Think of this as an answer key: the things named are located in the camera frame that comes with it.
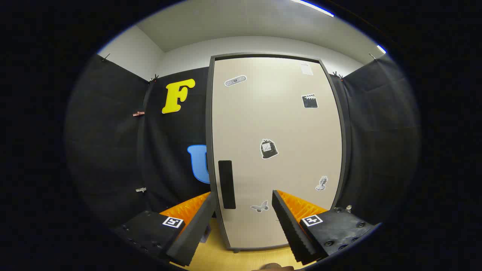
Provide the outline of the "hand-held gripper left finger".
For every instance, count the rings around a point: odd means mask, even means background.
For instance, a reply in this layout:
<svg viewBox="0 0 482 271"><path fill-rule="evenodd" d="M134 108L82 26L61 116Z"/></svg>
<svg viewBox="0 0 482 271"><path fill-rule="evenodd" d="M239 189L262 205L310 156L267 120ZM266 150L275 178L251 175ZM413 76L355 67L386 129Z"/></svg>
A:
<svg viewBox="0 0 482 271"><path fill-rule="evenodd" d="M189 266L215 207L214 196L207 192L160 213L142 211L112 231L154 260Z"/></svg>

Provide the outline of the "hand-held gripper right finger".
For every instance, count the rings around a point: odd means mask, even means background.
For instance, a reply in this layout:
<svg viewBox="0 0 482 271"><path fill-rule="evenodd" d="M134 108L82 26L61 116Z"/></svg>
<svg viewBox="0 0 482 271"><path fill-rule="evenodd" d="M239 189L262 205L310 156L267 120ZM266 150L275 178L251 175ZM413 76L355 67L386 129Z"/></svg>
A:
<svg viewBox="0 0 482 271"><path fill-rule="evenodd" d="M325 210L278 189L272 208L296 261L304 265L339 257L378 228L346 208Z"/></svg>

